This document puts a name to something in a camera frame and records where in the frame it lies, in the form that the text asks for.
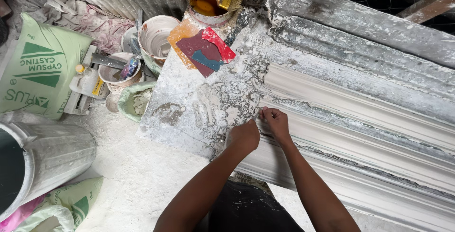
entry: person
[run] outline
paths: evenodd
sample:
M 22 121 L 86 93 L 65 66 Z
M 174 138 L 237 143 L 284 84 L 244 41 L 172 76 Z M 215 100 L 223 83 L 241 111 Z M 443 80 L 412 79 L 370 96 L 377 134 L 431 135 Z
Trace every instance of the person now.
M 359 232 L 344 205 L 294 145 L 287 115 L 263 107 L 276 142 L 287 159 L 300 200 L 317 232 Z M 262 189 L 227 181 L 236 166 L 259 145 L 256 122 L 235 126 L 231 143 L 173 198 L 156 222 L 155 232 L 303 231 L 289 213 Z

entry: black shirt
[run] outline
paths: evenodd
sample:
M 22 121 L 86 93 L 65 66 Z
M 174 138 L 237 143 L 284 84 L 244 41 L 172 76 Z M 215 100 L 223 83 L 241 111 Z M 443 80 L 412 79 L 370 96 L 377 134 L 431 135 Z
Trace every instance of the black shirt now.
M 227 181 L 195 232 L 303 232 L 290 214 L 263 190 Z

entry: yellow bottle cap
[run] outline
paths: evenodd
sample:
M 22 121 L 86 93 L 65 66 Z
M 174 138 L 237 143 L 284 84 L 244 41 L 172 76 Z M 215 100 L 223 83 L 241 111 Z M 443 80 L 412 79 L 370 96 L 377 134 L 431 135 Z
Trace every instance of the yellow bottle cap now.
M 85 70 L 85 67 L 83 65 L 81 65 L 81 64 L 76 65 L 76 71 L 77 72 L 81 72 L 82 73 L 84 70 Z

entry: hand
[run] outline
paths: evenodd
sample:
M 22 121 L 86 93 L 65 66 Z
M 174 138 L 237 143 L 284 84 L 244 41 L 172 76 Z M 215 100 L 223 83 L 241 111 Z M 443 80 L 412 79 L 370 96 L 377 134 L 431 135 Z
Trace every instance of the hand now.
M 243 153 L 247 156 L 253 152 L 259 145 L 259 130 L 254 120 L 249 120 L 247 123 L 235 126 L 230 131 L 231 143 L 228 149 L 235 148 L 235 151 Z
M 278 143 L 282 144 L 288 140 L 292 142 L 286 113 L 281 112 L 278 108 L 263 107 L 259 111 L 259 118 L 267 120 L 270 131 Z

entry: grey bucket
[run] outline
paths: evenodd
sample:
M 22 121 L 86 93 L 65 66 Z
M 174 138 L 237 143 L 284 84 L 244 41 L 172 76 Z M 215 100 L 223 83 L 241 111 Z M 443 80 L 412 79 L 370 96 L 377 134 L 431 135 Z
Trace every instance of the grey bucket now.
M 80 126 L 0 121 L 0 222 L 87 171 L 95 155 L 94 139 Z

